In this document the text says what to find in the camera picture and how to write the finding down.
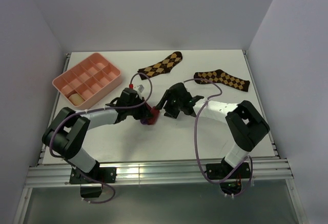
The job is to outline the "maroon purple orange-toe sock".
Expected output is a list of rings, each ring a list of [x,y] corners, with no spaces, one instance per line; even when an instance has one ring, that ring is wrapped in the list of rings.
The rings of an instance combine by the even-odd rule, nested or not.
[[[157,122],[160,111],[155,107],[148,107],[148,114],[140,120],[143,125],[154,125]]]

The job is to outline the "tan maroon purple-striped sock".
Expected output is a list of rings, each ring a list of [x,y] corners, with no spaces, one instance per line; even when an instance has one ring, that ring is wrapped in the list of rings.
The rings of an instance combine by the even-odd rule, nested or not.
[[[74,93],[74,94],[70,95],[68,97],[68,100],[74,106],[80,106],[80,105],[82,105],[85,102],[85,100],[83,99],[83,97],[80,96],[78,93]]]

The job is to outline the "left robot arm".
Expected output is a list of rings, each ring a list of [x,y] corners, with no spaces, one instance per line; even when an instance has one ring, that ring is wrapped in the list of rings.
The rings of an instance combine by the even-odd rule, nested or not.
[[[59,157],[79,168],[82,178],[87,182],[95,182],[100,176],[99,162],[83,149],[85,136],[93,128],[118,124],[128,116],[140,120],[144,125],[151,124],[155,117],[152,108],[144,101],[128,106],[109,103],[103,109],[86,112],[65,107],[44,132],[42,143]]]

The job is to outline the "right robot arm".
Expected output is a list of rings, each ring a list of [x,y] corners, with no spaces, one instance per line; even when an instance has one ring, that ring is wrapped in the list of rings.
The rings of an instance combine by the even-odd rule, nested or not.
[[[238,104],[223,103],[200,95],[193,97],[189,92],[181,95],[176,91],[167,90],[155,109],[164,109],[165,116],[171,118],[177,118],[180,112],[195,117],[194,147],[197,160],[200,160],[197,143],[198,120],[204,117],[226,124],[234,140],[230,151],[223,158],[222,173],[228,178],[239,172],[239,164],[270,131],[268,123],[248,100]]]

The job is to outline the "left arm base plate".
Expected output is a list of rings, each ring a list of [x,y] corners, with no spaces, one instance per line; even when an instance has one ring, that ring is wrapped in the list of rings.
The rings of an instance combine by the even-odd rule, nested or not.
[[[89,178],[101,181],[104,183],[115,183],[116,180],[116,167],[100,167],[96,176],[87,176]],[[81,184],[95,184],[94,181],[85,179],[79,170],[72,169],[71,176],[69,179],[69,184],[71,185],[81,185]]]

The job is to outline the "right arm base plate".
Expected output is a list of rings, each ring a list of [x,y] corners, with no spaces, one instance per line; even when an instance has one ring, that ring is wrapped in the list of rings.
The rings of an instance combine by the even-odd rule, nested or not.
[[[206,164],[205,173],[210,180],[221,180],[224,179],[233,168],[226,163],[215,163]],[[243,162],[237,169],[232,173],[229,179],[246,179],[251,176],[250,166],[247,162]]]

